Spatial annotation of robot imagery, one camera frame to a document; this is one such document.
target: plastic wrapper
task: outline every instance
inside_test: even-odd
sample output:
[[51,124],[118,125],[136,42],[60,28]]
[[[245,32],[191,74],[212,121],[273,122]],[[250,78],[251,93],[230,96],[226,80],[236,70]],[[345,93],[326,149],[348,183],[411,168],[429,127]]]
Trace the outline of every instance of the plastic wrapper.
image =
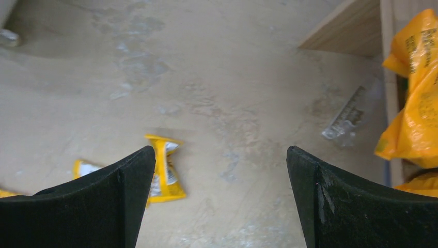
[[186,197],[179,183],[177,173],[170,158],[182,145],[181,141],[155,135],[146,135],[155,151],[155,173],[149,193],[149,203],[161,203]]
[[438,172],[428,172],[412,181],[396,186],[395,189],[418,195],[438,197]]
[[438,21],[433,10],[417,15],[393,39],[383,66],[409,72],[404,109],[382,134],[376,154],[407,159],[422,168],[438,166]]
[[0,190],[0,198],[16,196],[16,195],[20,195],[20,194],[14,193],[11,191],[7,191],[7,190]]
[[370,79],[357,88],[322,135],[341,147],[353,146],[356,132],[372,117],[382,97],[383,83]]
[[76,162],[74,162],[74,167],[73,167],[73,179],[83,177],[101,168],[102,167],[93,165],[84,160],[76,160]]

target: crumpled plastic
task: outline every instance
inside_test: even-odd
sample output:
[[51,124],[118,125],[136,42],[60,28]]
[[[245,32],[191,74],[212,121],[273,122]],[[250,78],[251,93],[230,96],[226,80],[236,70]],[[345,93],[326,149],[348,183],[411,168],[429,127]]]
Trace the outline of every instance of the crumpled plastic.
[[16,195],[20,195],[20,194],[10,192],[7,190],[0,190],[0,198],[11,197],[11,196],[16,196]]
[[155,151],[155,173],[149,192],[148,203],[162,203],[186,197],[170,158],[183,144],[171,138],[145,135]]
[[422,174],[410,182],[396,186],[395,189],[418,195],[438,197],[438,172]]

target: chip bag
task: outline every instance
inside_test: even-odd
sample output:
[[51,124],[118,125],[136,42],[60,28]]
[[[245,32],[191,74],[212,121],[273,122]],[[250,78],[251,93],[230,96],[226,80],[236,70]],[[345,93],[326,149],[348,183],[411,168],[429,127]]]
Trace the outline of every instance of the chip bag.
[[6,191],[6,190],[0,190],[0,198],[10,197],[10,196],[16,196],[20,195],[14,192]]
[[383,64],[401,75],[409,72],[406,105],[375,150],[384,159],[402,158],[423,168],[438,167],[437,28],[433,10],[417,15],[394,37],[391,55]]
[[145,135],[155,150],[155,173],[148,202],[162,203],[185,198],[185,192],[178,181],[170,155],[183,144],[174,139]]
[[76,160],[74,162],[74,167],[73,167],[73,179],[83,177],[83,176],[88,175],[92,172],[95,172],[101,168],[102,167],[97,166],[97,165],[93,165],[93,164],[91,164],[87,161],[84,161],[84,160]]
[[418,195],[438,197],[438,173],[428,172],[422,174],[410,182],[396,186],[395,189]]

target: concrete floor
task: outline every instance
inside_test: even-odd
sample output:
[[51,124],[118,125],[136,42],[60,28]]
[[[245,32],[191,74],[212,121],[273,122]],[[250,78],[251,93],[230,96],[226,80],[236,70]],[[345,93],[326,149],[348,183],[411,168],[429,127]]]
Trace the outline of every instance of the concrete floor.
[[138,247],[305,247],[288,146],[384,180],[383,108],[353,148],[320,135],[378,59],[296,49],[340,2],[23,0],[25,44],[0,48],[0,185],[36,193],[169,136],[189,196],[148,208]]

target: debris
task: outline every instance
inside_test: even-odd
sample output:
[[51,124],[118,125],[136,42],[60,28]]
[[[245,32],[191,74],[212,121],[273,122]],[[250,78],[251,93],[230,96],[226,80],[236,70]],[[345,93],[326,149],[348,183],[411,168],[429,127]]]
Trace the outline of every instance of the debris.
[[186,197],[170,155],[183,144],[181,141],[145,135],[155,150],[155,173],[149,193],[148,202],[161,203],[170,200],[183,199]]
[[359,86],[322,135],[341,147],[353,146],[356,131],[372,118],[383,92],[378,79]]
[[405,159],[423,169],[438,166],[437,28],[435,12],[424,10],[394,36],[391,54],[383,63],[408,77],[408,94],[404,108],[380,137],[375,154],[386,160]]

